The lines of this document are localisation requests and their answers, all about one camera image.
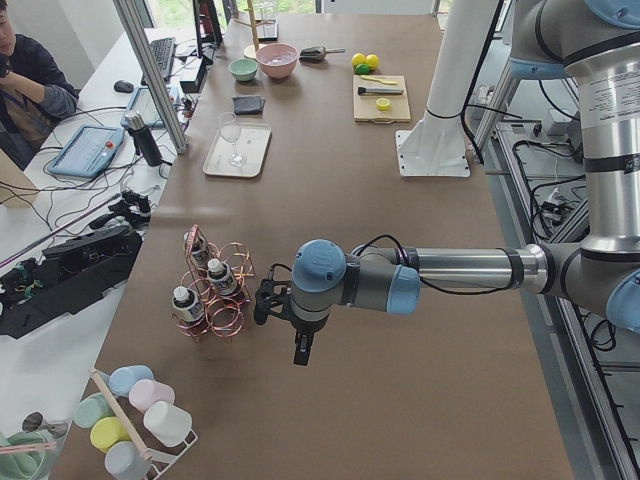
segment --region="pink bowl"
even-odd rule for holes
[[[271,43],[261,47],[256,60],[266,75],[271,78],[285,78],[291,75],[298,63],[298,50],[286,43]]]

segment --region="blue joint cap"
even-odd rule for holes
[[[391,280],[387,312],[409,315],[418,305],[420,275],[413,268],[398,265]]]
[[[511,58],[511,75],[522,80],[556,80],[569,78],[569,74],[560,63],[532,62]]]
[[[607,319],[614,325],[640,333],[640,270],[613,290],[607,300]]]
[[[340,283],[346,270],[347,260],[340,247],[329,240],[311,240],[296,253],[292,278],[305,292],[326,292]]]
[[[587,7],[611,25],[636,30],[640,28],[638,0],[584,0]]]

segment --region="white tray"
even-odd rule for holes
[[[229,163],[233,145],[221,138],[217,132],[202,166],[205,174],[243,178],[258,176],[271,138],[271,127],[260,123],[240,123],[240,126],[242,130],[236,146],[239,153],[247,156],[247,163],[241,167],[234,167]]]

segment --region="wine glass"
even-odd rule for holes
[[[241,167],[247,163],[247,156],[238,153],[236,142],[240,138],[242,128],[236,119],[236,114],[233,112],[221,113],[218,117],[218,123],[220,124],[220,136],[233,145],[233,153],[229,157],[229,163],[234,167]]]

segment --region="man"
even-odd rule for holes
[[[51,54],[14,33],[7,2],[0,0],[0,148],[24,170],[77,101]]]

